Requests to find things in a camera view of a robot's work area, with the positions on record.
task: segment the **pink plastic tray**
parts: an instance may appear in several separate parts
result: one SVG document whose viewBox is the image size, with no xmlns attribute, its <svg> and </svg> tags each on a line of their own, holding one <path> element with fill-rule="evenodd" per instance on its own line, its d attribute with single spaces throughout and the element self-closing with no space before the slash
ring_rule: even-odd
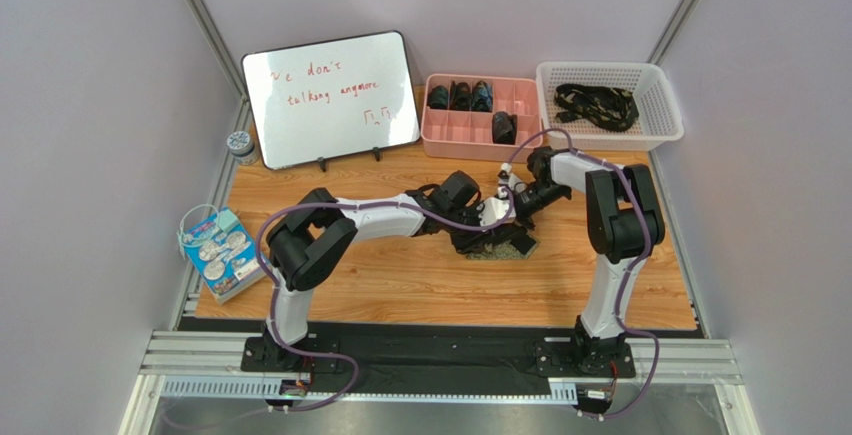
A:
<svg viewBox="0 0 852 435">
<path fill-rule="evenodd" d="M 429 108 L 429 93 L 434 87 L 443 85 L 449 90 L 450 82 L 454 81 L 467 82 L 473 88 L 479 80 L 484 80 L 492 87 L 493 112 L 462 112 Z M 516 145 L 491 143 L 491 119 L 496 112 L 500 111 L 518 116 Z M 505 162 L 518 145 L 539 131 L 541 131 L 541 117 L 535 80 L 435 74 L 426 81 L 420 135 L 423 137 L 423 150 L 430 157 Z M 541 143 L 541 137 L 531 142 L 515 161 L 526 161 L 527 156 L 534 148 L 540 147 Z"/>
</svg>

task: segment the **small container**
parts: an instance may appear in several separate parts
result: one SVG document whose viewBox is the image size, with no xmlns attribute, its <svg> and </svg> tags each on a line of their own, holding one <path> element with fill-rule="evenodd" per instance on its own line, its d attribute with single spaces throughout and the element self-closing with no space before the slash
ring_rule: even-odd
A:
<svg viewBox="0 0 852 435">
<path fill-rule="evenodd" d="M 626 132 L 610 132 L 588 120 L 562 123 L 556 114 L 563 109 L 553 101 L 556 87 L 579 83 L 621 88 L 633 92 L 639 119 Z M 536 70 L 538 100 L 545 127 L 564 128 L 580 150 L 650 151 L 683 137 L 683 123 L 674 91 L 663 70 L 649 63 L 545 62 Z M 548 133 L 550 146 L 567 148 L 561 133 Z"/>
<path fill-rule="evenodd" d="M 452 82 L 465 82 L 473 87 L 479 80 L 491 86 L 493 103 L 490 112 L 429 108 L 429 94 L 436 86 L 443 85 L 449 89 Z M 496 144 L 491 140 L 491 122 L 494 114 L 501 111 L 518 116 L 514 145 Z M 426 81 L 420 135 L 423 137 L 423 150 L 430 157 L 505 162 L 518 145 L 540 131 L 541 115 L 534 80 L 435 74 Z M 533 149 L 541 145 L 541 137 L 530 142 L 515 161 L 525 162 Z"/>
<path fill-rule="evenodd" d="M 260 150 L 245 131 L 234 132 L 228 136 L 228 150 L 240 165 L 251 165 L 260 158 Z"/>
</svg>

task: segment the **white plastic basket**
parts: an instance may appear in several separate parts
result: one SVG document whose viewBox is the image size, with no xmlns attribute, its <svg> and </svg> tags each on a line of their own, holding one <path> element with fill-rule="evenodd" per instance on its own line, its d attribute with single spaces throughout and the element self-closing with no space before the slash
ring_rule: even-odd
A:
<svg viewBox="0 0 852 435">
<path fill-rule="evenodd" d="M 671 84 L 656 65 L 649 63 L 610 62 L 544 62 L 536 69 L 541 118 L 545 127 L 564 128 L 571 134 L 574 146 L 581 150 L 648 151 L 663 142 L 683 136 L 680 110 Z M 633 92 L 639 109 L 639 120 L 626 132 L 609 132 L 588 120 L 562 123 L 556 114 L 563 111 L 553 102 L 556 87 L 563 83 L 580 83 L 623 88 Z M 567 148 L 560 133 L 548 134 L 550 146 Z"/>
</svg>

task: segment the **white wall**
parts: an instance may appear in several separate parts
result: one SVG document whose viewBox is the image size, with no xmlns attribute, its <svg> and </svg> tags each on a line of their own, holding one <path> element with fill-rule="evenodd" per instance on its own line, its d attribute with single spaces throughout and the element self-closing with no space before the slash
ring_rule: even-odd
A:
<svg viewBox="0 0 852 435">
<path fill-rule="evenodd" d="M 663 63 L 659 159 L 762 430 L 850 433 L 852 0 L 701 0 Z"/>
<path fill-rule="evenodd" d="M 0 432 L 115 433 L 236 98 L 184 0 L 0 0 Z"/>
<path fill-rule="evenodd" d="M 679 0 L 205 0 L 231 54 L 399 30 L 413 78 L 645 61 Z"/>
</svg>

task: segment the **wooden table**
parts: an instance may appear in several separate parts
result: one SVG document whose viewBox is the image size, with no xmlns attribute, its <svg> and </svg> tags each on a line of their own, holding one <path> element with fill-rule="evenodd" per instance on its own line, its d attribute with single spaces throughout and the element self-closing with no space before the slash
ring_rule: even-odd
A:
<svg viewBox="0 0 852 435">
<path fill-rule="evenodd" d="M 648 163 L 644 153 L 598 156 L 623 164 Z M 372 154 L 270 171 L 262 163 L 237 170 L 228 206 L 253 236 L 263 221 L 297 203 L 316 187 L 350 199 L 382 198 L 428 183 L 456 170 L 470 174 L 483 196 L 495 190 L 497 162 L 430 158 L 420 144 Z M 531 180 L 522 164 L 515 172 Z M 573 326 L 592 285 L 595 253 L 586 235 L 582 194 L 560 200 L 534 220 L 541 243 L 528 260 L 472 261 L 456 254 L 449 236 L 386 238 L 350 246 L 337 269 L 317 288 L 312 320 L 441 323 L 464 325 Z M 263 279 L 224 305 L 202 291 L 198 317 L 265 318 L 272 284 Z M 695 329 L 671 233 L 642 270 L 627 322 L 637 327 Z"/>
</svg>

